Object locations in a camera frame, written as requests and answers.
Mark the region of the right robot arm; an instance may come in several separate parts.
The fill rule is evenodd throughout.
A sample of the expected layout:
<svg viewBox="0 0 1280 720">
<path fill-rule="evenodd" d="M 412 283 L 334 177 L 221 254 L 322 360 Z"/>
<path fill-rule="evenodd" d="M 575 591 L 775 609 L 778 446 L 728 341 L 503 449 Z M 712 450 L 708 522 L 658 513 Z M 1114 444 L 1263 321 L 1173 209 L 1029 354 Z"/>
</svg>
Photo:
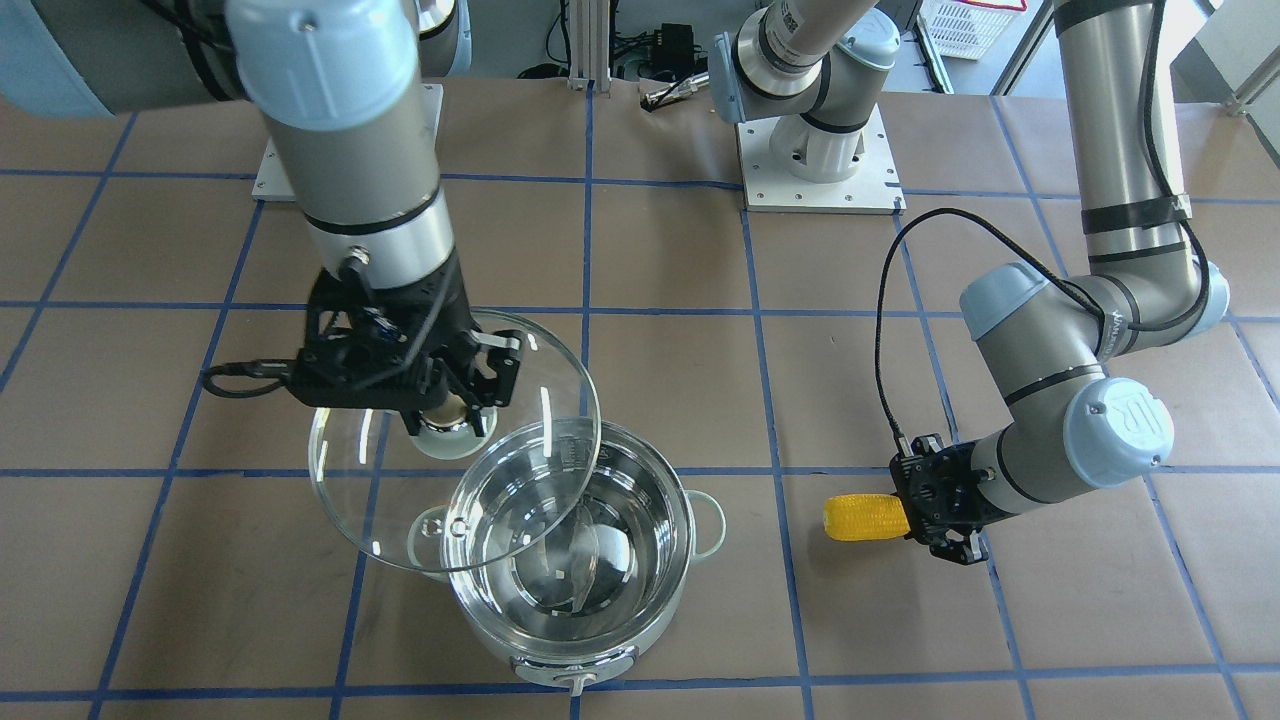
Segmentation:
<svg viewBox="0 0 1280 720">
<path fill-rule="evenodd" d="M 398 413 L 412 436 L 484 437 L 520 345 L 474 320 L 420 70 L 454 3 L 5 1 L 3 96 L 42 117 L 250 100 L 317 246 L 293 359 L 227 363 L 311 407 Z"/>
</svg>

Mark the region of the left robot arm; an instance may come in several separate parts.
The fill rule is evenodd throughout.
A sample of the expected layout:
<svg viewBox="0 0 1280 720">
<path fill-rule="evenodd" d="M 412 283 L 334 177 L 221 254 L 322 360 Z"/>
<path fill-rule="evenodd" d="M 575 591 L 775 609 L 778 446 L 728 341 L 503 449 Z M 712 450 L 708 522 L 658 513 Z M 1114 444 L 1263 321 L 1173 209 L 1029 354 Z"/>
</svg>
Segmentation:
<svg viewBox="0 0 1280 720">
<path fill-rule="evenodd" d="M 897 31 L 867 38 L 872 1 L 773 1 L 710 53 L 710 91 L 727 122 L 776 118 L 772 154 L 805 181 L 849 178 L 835 159 L 864 131 L 896 59 Z M 988 525 L 1108 489 L 1165 461 L 1166 406 L 1140 382 L 1105 374 L 1114 357 L 1204 333 L 1230 288 L 1190 228 L 1190 200 L 1169 69 L 1158 44 L 1161 1 L 1056 1 L 1071 143 L 1089 270 L 1062 278 L 974 213 L 951 215 L 1015 255 L 973 281 L 959 306 L 1010 411 L 986 438 L 943 446 L 908 439 L 886 418 L 897 452 L 887 495 L 827 500 L 835 541 L 904 538 L 961 565 L 987 555 Z"/>
</svg>

